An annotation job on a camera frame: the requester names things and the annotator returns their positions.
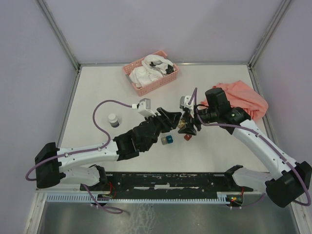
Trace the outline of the teal pill box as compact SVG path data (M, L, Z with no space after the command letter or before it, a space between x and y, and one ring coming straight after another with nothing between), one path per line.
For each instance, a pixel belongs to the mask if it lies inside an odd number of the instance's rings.
M166 136L166 140L168 144L173 143L173 137L171 135Z

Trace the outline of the grey pill box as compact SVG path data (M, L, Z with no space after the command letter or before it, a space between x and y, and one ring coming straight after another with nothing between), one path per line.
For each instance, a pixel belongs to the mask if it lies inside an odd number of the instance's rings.
M162 143L163 145L168 144L167 138L166 138L166 137L162 137L162 138L161 138L161 143Z

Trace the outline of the white bottle cap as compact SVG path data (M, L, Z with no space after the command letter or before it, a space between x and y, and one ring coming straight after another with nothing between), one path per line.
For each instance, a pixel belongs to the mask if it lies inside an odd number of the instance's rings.
M108 121L110 123L110 125L113 127L113 128L116 128L119 126L119 120L118 120L118 117L116 114L114 113L111 113L108 115Z

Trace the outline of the glass pill bottle yellow pills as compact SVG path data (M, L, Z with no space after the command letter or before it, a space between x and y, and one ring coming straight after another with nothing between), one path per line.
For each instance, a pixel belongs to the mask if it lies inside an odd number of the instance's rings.
M178 123L178 128L179 129L183 129L183 128L185 128L187 126L187 122L184 120L184 119L181 119L180 121L179 121L179 123Z

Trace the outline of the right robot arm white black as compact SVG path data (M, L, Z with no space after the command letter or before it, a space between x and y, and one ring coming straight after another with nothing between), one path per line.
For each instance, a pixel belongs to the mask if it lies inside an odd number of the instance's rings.
M249 187L267 195L277 206L284 208L294 202L310 206L312 198L309 186L312 167L279 149L240 107L232 107L221 88L206 91L207 105L196 102L197 90L191 96L182 96L180 108L183 110L181 121L184 123L180 134L195 136L202 126L219 126L240 140L262 162L266 173L249 170L237 165L229 169L230 175L224 177L224 186L234 191L238 187Z

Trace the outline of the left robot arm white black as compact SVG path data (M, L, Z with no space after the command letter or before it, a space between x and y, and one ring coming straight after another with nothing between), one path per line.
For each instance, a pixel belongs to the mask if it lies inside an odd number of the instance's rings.
M139 156L157 143L160 134L176 129L181 116L181 112L159 107L155 116L146 117L137 127L90 148L58 148L55 142L47 143L35 157L36 186L46 189L58 184L84 184L103 190L108 184L104 168L87 168L87 164Z

